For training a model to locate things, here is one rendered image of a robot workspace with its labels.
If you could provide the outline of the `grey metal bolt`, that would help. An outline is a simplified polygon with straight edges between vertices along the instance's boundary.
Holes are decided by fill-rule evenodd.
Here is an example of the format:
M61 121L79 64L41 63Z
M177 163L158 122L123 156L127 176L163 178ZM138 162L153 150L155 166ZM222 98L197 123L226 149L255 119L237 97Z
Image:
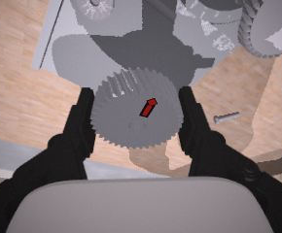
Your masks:
M166 7L159 0L144 0L150 6L152 6L155 10L157 10L160 14L166 17L170 21L174 21L176 18L176 14L172 12L168 7Z
M227 119L234 118L234 117L239 117L239 114L236 113L236 114L232 114L232 115L229 115L229 116L223 116L223 117L219 117L219 118L217 118L217 117L215 116L215 117L214 117L214 122L215 122L216 124L219 124L219 121L227 120Z

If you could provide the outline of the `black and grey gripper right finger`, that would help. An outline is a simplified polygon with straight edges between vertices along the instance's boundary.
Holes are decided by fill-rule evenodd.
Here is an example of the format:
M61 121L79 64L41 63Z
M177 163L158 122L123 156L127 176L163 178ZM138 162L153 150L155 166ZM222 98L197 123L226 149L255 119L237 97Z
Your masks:
M282 183L210 129L190 86L180 88L178 97L184 116L178 132L180 145L192 159L188 177L217 177L244 185L261 205L273 232L282 233Z

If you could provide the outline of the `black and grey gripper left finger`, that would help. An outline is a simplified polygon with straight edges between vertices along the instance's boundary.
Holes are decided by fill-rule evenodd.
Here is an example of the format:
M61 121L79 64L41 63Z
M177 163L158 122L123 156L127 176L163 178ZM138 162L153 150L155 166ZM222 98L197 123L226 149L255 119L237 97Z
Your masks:
M93 153L96 137L90 124L93 102L93 90L82 87L62 133L52 136L45 150L0 183L0 233L6 233L19 204L32 190L52 182L88 179L84 161Z

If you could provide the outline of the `grey gear with red arrow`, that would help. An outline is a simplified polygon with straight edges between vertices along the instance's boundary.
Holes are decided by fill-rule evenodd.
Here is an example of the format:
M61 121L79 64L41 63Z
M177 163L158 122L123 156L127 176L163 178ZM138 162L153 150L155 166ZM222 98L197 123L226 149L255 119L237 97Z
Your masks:
M109 144L134 150L175 137L184 116L173 82L146 67L113 74L95 93L90 116L95 134Z

